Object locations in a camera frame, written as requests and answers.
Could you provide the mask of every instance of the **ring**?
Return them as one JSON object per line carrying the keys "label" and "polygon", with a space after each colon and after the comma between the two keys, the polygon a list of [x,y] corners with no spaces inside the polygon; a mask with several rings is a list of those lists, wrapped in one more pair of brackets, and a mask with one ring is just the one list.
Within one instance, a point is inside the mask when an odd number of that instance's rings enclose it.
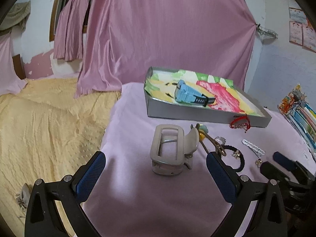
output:
{"label": "ring", "polygon": [[226,139],[224,137],[221,137],[221,136],[215,137],[214,140],[217,141],[220,145],[225,145],[225,143],[226,143]]}

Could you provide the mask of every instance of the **green cloth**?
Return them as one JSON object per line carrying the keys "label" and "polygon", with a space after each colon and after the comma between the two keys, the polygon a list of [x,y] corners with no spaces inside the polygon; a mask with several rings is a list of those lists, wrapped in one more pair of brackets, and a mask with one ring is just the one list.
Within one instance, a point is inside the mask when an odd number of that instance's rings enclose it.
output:
{"label": "green cloth", "polygon": [[10,29],[15,25],[20,25],[21,29],[25,29],[26,17],[31,13],[31,1],[16,3],[12,6],[7,16],[4,18],[0,26],[0,31]]}

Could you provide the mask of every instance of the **stack of books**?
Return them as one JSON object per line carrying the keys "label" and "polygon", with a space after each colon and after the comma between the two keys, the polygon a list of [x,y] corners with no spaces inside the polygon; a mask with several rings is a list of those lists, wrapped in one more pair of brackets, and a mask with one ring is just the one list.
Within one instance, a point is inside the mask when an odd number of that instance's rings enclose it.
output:
{"label": "stack of books", "polygon": [[305,98],[300,85],[297,85],[278,105],[278,109],[305,140],[316,161],[316,112]]}

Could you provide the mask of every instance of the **black watch band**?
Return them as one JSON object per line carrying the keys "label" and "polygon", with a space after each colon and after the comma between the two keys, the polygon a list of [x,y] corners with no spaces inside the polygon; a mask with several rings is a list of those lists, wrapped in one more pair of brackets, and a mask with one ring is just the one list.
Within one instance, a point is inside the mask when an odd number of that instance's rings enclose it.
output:
{"label": "black watch band", "polygon": [[237,148],[233,147],[233,146],[230,146],[230,145],[222,145],[223,149],[224,150],[231,150],[235,153],[239,153],[239,158],[240,158],[240,167],[239,168],[236,168],[234,169],[235,172],[241,172],[244,167],[245,167],[245,159],[244,159],[244,156],[242,155],[241,151],[238,150]]}
{"label": "black watch band", "polygon": [[199,97],[195,95],[195,101],[193,103],[203,104],[206,107],[208,104],[213,104],[215,102],[215,98],[208,98],[208,97]]}

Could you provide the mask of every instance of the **metal screw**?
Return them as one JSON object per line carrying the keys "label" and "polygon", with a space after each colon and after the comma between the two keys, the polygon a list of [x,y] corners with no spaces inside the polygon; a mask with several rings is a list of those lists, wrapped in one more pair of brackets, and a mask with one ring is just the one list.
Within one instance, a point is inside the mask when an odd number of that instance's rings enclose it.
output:
{"label": "metal screw", "polygon": [[243,182],[247,182],[247,181],[249,180],[249,177],[246,176],[246,175],[242,175],[242,176],[240,177],[240,179],[241,179]]}
{"label": "metal screw", "polygon": [[231,156],[233,156],[235,159],[239,159],[240,158],[240,151],[239,150],[234,151],[234,153],[231,154]]}
{"label": "metal screw", "polygon": [[261,164],[262,164],[262,160],[261,159],[258,159],[256,162],[255,162],[256,166],[258,168],[260,168]]}
{"label": "metal screw", "polygon": [[274,180],[274,179],[271,179],[271,180],[270,180],[270,183],[271,183],[272,185],[277,185],[277,181]]}
{"label": "metal screw", "polygon": [[71,175],[66,175],[66,176],[64,177],[64,181],[65,181],[65,182],[69,182],[71,179],[72,179],[72,176],[71,176]]}
{"label": "metal screw", "polygon": [[35,181],[35,184],[36,185],[40,185],[42,183],[42,179],[37,179],[36,181]]}

